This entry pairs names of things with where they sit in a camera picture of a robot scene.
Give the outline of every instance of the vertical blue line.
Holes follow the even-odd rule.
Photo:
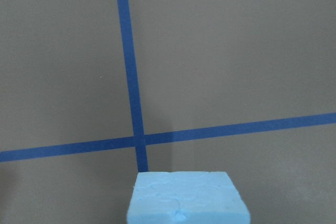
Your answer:
[[[138,171],[147,172],[148,162],[146,154],[146,143],[144,138],[144,130],[142,122],[137,64],[135,61],[129,2],[128,0],[117,0],[117,1],[118,1],[122,45],[125,58],[127,85],[131,106],[134,146],[137,156],[136,160],[138,163]]]

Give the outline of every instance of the light blue box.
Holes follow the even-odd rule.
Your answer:
[[[226,172],[139,173],[128,224],[249,224]]]

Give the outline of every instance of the block front face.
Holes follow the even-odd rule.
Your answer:
[[[249,223],[249,212],[225,172],[139,173],[129,224]]]

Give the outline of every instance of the blue line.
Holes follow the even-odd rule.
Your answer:
[[[147,145],[162,144],[210,137],[240,135],[265,131],[277,131],[332,123],[336,123],[336,113],[158,133],[146,135],[145,139]]]
[[[122,45],[124,50],[127,85],[131,106],[134,146],[139,172],[148,171],[146,144],[141,113],[141,102],[138,84],[137,64],[133,45],[132,24],[128,0],[117,0],[121,29]]]
[[[22,159],[52,157],[84,152],[96,152],[112,149],[133,147],[133,137],[122,137],[82,143],[53,145],[37,148],[28,148],[14,151],[0,152],[0,162],[8,162]]]

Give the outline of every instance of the light blue block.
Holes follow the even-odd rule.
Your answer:
[[[248,224],[250,214],[226,172],[139,173],[128,224]]]

